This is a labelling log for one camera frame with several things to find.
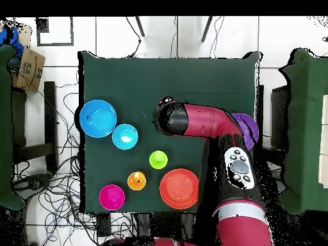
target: green panel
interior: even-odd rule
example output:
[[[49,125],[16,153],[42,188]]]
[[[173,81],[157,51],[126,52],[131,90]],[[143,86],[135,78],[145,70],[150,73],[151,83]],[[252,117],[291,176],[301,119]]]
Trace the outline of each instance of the green panel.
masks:
[[[298,49],[292,64],[282,69],[290,81],[288,142],[284,180],[290,187],[281,204],[291,214],[328,211],[328,190],[318,182],[322,99],[328,94],[328,59]]]
[[[156,132],[152,114],[159,100],[171,95],[191,104],[225,108],[254,114],[254,72],[259,53],[245,59],[102,59],[83,52],[85,103],[93,99],[109,102],[117,112],[117,125],[137,128],[137,145],[127,151],[117,149],[111,135],[86,136],[85,211],[106,212],[99,204],[99,192],[108,184],[121,186],[126,202],[119,211],[172,211],[161,199],[161,178],[174,168],[186,168],[199,175],[204,140],[169,137]],[[168,155],[164,169],[149,165],[155,150]],[[146,186],[132,191],[127,186],[130,173],[141,170]],[[197,204],[185,211],[197,210]]]
[[[10,45],[0,47],[0,206],[18,210],[25,203],[12,192],[10,186],[13,171],[12,78],[6,69],[6,63],[15,53],[16,50]]]

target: red plate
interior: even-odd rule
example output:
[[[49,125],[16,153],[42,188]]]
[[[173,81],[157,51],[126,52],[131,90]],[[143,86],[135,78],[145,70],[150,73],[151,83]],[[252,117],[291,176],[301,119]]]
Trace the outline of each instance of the red plate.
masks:
[[[171,208],[190,208],[197,202],[198,184],[197,176],[189,170],[171,170],[161,180],[161,198]]]

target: orange cup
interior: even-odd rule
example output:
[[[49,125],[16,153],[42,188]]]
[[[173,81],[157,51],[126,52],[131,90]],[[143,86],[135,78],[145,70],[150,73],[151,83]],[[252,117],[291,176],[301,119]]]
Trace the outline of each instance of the orange cup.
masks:
[[[142,190],[146,185],[146,177],[143,172],[133,172],[127,179],[127,184],[132,190]]]

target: robot control buttons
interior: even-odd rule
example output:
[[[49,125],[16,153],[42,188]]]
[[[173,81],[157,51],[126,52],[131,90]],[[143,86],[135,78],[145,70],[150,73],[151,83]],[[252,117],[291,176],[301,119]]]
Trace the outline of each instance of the robot control buttons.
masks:
[[[248,176],[244,176],[243,180],[245,180],[246,182],[250,182],[250,178]]]
[[[235,175],[233,176],[233,179],[239,181],[239,180],[241,179],[241,177],[240,177],[239,174],[235,174]]]
[[[231,164],[231,170],[238,174],[248,174],[249,167],[244,161],[236,160]]]
[[[255,186],[250,159],[247,157],[247,153],[239,147],[229,148],[224,154],[227,181],[243,190],[250,190]]]

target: purple bowl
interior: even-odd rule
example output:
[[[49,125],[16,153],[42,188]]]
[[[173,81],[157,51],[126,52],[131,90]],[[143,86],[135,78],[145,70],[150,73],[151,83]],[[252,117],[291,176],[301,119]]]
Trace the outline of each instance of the purple bowl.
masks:
[[[251,149],[259,140],[259,127],[255,120],[251,116],[244,113],[234,113],[231,114],[231,116],[238,122],[243,131],[243,140],[247,150]]]

